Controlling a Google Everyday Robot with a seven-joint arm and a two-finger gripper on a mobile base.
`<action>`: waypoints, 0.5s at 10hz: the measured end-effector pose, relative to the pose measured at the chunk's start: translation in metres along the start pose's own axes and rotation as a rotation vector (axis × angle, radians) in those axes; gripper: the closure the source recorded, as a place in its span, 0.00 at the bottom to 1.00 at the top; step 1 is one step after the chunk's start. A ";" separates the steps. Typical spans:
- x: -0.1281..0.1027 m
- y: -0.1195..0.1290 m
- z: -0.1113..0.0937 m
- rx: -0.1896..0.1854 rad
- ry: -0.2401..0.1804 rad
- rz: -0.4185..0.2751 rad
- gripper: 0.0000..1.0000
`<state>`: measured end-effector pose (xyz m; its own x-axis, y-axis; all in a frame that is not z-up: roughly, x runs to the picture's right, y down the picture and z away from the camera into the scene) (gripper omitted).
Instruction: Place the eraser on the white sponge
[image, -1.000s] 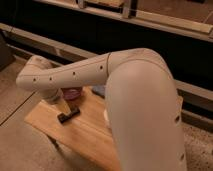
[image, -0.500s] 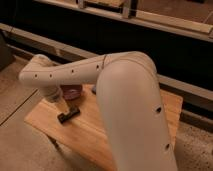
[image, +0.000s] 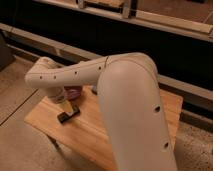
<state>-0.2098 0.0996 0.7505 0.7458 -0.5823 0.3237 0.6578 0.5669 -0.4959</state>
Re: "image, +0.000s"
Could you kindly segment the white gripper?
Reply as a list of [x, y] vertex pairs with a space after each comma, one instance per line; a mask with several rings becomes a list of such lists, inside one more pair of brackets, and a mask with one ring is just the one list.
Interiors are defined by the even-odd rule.
[[[55, 104], [62, 103], [67, 99], [67, 94], [63, 87], [48, 88], [46, 94], [49, 100]], [[68, 115], [73, 114], [73, 108], [69, 101], [63, 103], [63, 109]]]

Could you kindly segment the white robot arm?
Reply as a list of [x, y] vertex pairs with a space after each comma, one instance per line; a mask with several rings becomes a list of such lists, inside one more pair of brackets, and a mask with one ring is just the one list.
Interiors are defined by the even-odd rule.
[[25, 82], [55, 103], [66, 86], [95, 85], [118, 171], [178, 171], [160, 97], [158, 71], [144, 53], [110, 55], [59, 67], [37, 60]]

